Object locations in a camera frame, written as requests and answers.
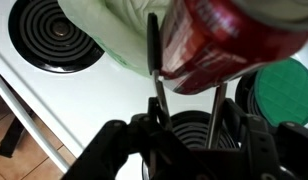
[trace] floor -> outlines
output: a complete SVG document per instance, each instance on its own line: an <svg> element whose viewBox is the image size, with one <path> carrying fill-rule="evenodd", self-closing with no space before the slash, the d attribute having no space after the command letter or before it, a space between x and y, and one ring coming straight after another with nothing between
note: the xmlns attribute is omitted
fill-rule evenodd
<svg viewBox="0 0 308 180"><path fill-rule="evenodd" d="M13 119L13 114L0 114L0 141ZM37 116L34 117L34 122L64 159L72 164L75 157L51 130ZM60 179L62 175L63 173L26 131L22 134L12 158L0 156L0 180L55 180Z"/></svg>

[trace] green object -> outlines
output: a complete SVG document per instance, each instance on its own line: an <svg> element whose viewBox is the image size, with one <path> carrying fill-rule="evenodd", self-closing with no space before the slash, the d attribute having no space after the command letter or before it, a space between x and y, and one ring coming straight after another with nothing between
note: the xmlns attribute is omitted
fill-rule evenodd
<svg viewBox="0 0 308 180"><path fill-rule="evenodd" d="M58 0L68 19L90 35L123 67L149 76L147 66L147 15L159 24L170 0Z"/></svg>
<svg viewBox="0 0 308 180"><path fill-rule="evenodd" d="M308 123L308 69L289 58L257 73L255 97L273 126L283 121Z"/></svg>

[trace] white stove surface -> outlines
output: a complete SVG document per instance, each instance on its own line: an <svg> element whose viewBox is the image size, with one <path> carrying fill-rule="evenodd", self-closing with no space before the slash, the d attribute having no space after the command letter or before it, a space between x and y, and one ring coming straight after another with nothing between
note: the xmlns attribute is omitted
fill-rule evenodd
<svg viewBox="0 0 308 180"><path fill-rule="evenodd" d="M70 74L40 70L15 50L8 33L8 18L15 0L0 0L0 74L41 117L64 145L78 157L105 122L130 122L147 111L155 95L150 79L126 70L108 54L91 67ZM229 83L227 96L234 99L238 80ZM166 89L170 114L187 110L211 112L215 89L195 96ZM118 179L141 180L141 158L130 156Z"/></svg>

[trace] can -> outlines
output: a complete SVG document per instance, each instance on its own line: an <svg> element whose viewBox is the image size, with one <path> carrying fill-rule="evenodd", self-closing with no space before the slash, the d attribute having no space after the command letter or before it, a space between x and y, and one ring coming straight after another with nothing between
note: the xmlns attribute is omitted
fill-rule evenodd
<svg viewBox="0 0 308 180"><path fill-rule="evenodd" d="M160 36L164 85L197 94L300 50L308 0L172 0Z"/></svg>

